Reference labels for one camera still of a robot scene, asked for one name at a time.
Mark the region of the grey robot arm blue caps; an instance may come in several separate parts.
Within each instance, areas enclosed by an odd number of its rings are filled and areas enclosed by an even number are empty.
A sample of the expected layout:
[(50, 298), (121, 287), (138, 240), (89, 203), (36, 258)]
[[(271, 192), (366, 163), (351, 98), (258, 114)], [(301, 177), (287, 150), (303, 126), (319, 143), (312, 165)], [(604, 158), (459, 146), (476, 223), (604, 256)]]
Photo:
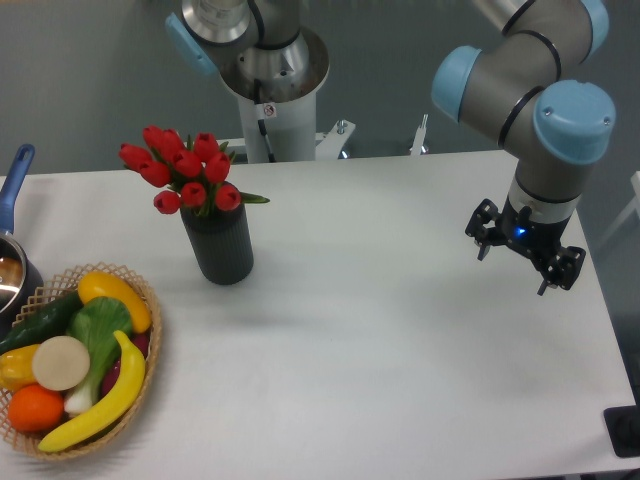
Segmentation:
[[(494, 51), (462, 46), (439, 66), (434, 105), (514, 156), (503, 207), (484, 200), (466, 234), (481, 255), (504, 246), (527, 258), (543, 289), (570, 289), (585, 252), (562, 234), (616, 120), (611, 98), (565, 74), (602, 45), (609, 17), (599, 1), (480, 1), (502, 33)], [(336, 133), (316, 131), (316, 94), (327, 48), (300, 20), (297, 1), (184, 1), (165, 22), (184, 61), (217, 75), (236, 97), (253, 163), (336, 157)]]

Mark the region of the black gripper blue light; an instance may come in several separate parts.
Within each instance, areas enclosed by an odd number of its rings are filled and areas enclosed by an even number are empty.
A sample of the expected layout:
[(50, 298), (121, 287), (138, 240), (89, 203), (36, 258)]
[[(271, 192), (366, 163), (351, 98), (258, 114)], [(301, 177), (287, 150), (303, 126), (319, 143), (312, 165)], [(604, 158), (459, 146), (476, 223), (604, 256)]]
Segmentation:
[(530, 260), (541, 272), (543, 280), (537, 294), (543, 295), (547, 289), (569, 291), (580, 275), (586, 251), (561, 244), (569, 218), (569, 215), (560, 218), (552, 210), (551, 217), (539, 219), (533, 206), (509, 194), (501, 216), (498, 207), (484, 199), (472, 213), (465, 234), (474, 239), (479, 248), (477, 259), (482, 261), (492, 246), (500, 245), (501, 232), (506, 246)]

